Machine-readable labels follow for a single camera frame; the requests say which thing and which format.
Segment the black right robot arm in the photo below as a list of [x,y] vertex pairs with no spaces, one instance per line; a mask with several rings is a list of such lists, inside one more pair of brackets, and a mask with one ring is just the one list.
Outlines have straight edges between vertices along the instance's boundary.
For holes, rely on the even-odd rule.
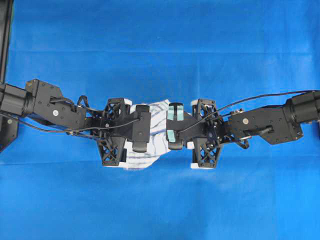
[[271,145],[303,137],[301,124],[320,119],[320,92],[297,91],[283,105],[267,105],[249,111],[228,113],[224,120],[218,110],[204,107],[204,115],[191,127],[200,127],[203,136],[193,138],[192,168],[213,169],[224,145],[249,147],[249,139],[259,136]]

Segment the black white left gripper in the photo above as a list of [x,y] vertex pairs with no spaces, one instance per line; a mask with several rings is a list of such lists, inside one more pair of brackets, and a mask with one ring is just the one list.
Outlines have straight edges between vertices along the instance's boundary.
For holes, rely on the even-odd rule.
[[97,110],[86,104],[86,110],[91,115],[86,122],[92,129],[90,134],[96,138],[97,148],[104,167],[119,167],[126,162],[127,137],[121,130],[129,127],[132,101],[126,98],[110,98],[103,110]]

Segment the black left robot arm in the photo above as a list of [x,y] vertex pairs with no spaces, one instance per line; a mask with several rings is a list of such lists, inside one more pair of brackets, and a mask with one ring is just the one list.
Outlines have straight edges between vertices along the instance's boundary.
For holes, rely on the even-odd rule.
[[0,149],[16,139],[18,125],[30,118],[48,126],[49,133],[66,133],[96,141],[104,167],[118,167],[126,162],[125,143],[132,139],[133,127],[140,120],[131,113],[131,103],[124,98],[111,98],[103,110],[89,106],[82,95],[78,102],[64,97],[60,88],[33,79],[19,88],[0,85]]

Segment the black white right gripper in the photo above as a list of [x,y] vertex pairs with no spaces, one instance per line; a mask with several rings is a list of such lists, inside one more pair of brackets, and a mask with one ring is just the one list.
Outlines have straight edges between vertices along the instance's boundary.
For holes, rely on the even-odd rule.
[[219,115],[216,102],[210,99],[199,98],[191,101],[192,116],[200,121],[192,130],[196,136],[187,143],[192,150],[192,169],[214,169],[223,149],[225,137],[224,120]]

